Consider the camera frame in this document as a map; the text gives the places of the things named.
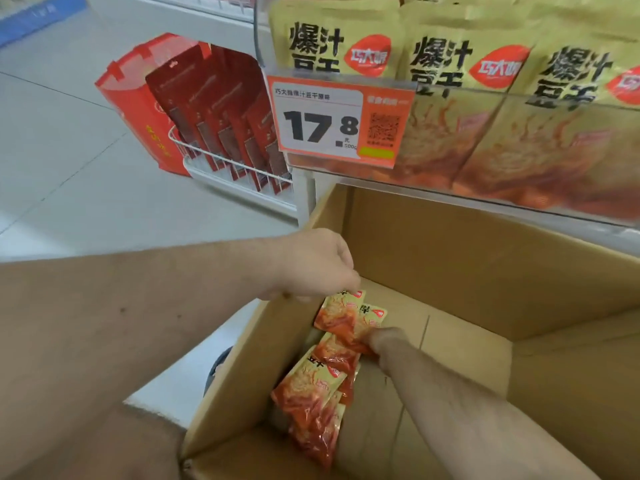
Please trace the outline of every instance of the person's left arm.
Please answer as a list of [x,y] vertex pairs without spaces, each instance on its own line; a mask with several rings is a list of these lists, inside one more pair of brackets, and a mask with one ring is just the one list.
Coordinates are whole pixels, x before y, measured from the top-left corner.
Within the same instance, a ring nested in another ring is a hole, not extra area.
[[356,290],[327,229],[0,265],[0,478],[105,414],[254,298]]

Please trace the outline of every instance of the red gift bag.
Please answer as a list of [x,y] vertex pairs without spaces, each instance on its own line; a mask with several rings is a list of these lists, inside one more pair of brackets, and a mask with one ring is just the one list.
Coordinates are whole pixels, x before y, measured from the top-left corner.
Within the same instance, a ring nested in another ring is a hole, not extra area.
[[109,64],[107,71],[95,83],[158,166],[187,177],[189,174],[182,164],[182,154],[168,136],[173,122],[156,103],[145,77],[198,43],[205,57],[211,54],[206,43],[173,34],[160,35]]

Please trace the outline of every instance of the price tag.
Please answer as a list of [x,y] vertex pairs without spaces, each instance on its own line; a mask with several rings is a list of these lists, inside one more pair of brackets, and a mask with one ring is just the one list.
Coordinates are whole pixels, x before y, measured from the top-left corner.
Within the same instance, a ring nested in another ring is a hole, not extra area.
[[281,76],[267,80],[281,150],[393,168],[413,90]]

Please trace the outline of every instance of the floor grout line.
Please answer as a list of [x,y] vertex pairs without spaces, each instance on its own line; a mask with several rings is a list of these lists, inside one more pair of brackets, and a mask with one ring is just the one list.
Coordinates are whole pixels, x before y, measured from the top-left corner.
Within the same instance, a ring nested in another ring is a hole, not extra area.
[[122,138],[124,138],[126,135],[128,135],[129,132],[123,133],[122,135],[118,136],[115,140],[113,140],[110,144],[107,145],[107,147],[105,149],[103,149],[100,153],[98,153],[96,156],[94,156],[91,160],[87,161],[86,163],[84,163],[84,165],[82,165],[82,167],[80,167],[78,170],[76,170],[75,172],[73,172],[69,177],[67,177],[66,179],[64,179],[64,181],[62,181],[62,183],[60,183],[60,185],[58,185],[56,188],[54,188],[52,191],[50,191],[48,194],[46,194],[44,197],[42,197],[39,201],[37,201],[36,203],[34,203],[33,205],[31,205],[27,210],[25,210],[23,213],[21,213],[18,217],[15,218],[15,220],[13,220],[11,222],[11,224],[9,224],[7,227],[5,227],[4,229],[0,230],[0,235],[4,234],[6,231],[8,231],[9,229],[11,229],[11,227],[18,222],[19,220],[21,220],[21,218],[25,217],[27,214],[29,214],[32,210],[36,209],[37,207],[40,206],[40,204],[42,204],[42,202],[44,202],[46,199],[48,199],[49,197],[51,197],[55,192],[57,192],[60,188],[62,188],[62,186],[64,186],[64,184],[66,184],[69,180],[71,180],[73,177],[75,177],[78,173],[80,173],[82,170],[84,170],[87,166],[91,165],[91,163],[93,163],[99,156],[101,156],[101,154],[103,154],[104,152],[106,152],[110,147],[112,147],[114,144],[116,144],[117,142],[119,142]]
[[34,84],[34,85],[39,86],[39,87],[44,88],[44,89],[49,89],[49,90],[51,90],[51,91],[55,91],[55,92],[57,92],[57,93],[64,94],[65,96],[69,96],[69,97],[72,97],[72,98],[75,98],[75,99],[80,99],[80,101],[84,101],[84,102],[87,102],[87,103],[90,103],[90,104],[96,105],[96,106],[98,106],[98,107],[102,107],[102,108],[108,109],[108,110],[110,110],[110,111],[113,111],[113,108],[112,108],[111,106],[105,106],[105,105],[103,105],[103,104],[98,104],[98,103],[96,103],[96,102],[89,101],[88,99],[83,99],[83,98],[81,98],[81,97],[74,96],[73,94],[69,94],[69,93],[66,93],[66,92],[63,92],[63,91],[59,91],[59,90],[54,89],[54,88],[50,88],[50,87],[48,87],[48,86],[45,86],[45,85],[43,85],[43,84],[39,84],[39,83],[34,82],[34,81],[32,81],[32,80],[24,79],[24,78],[22,78],[22,77],[18,77],[17,75],[9,74],[9,73],[7,73],[7,72],[2,72],[1,70],[0,70],[0,74],[5,75],[5,76],[8,76],[8,77],[12,77],[12,78],[14,78],[14,79],[21,80],[21,81],[23,81],[23,82],[28,82],[29,84]]

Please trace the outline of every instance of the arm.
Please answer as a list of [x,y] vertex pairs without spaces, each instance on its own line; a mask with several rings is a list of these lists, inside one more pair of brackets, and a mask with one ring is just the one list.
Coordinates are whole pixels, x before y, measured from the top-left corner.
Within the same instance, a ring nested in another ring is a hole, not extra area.
[[329,230],[0,265],[0,478],[107,412],[240,307],[360,278]]
[[368,340],[420,435],[455,480],[597,480],[523,412],[414,348],[401,330],[376,330]]

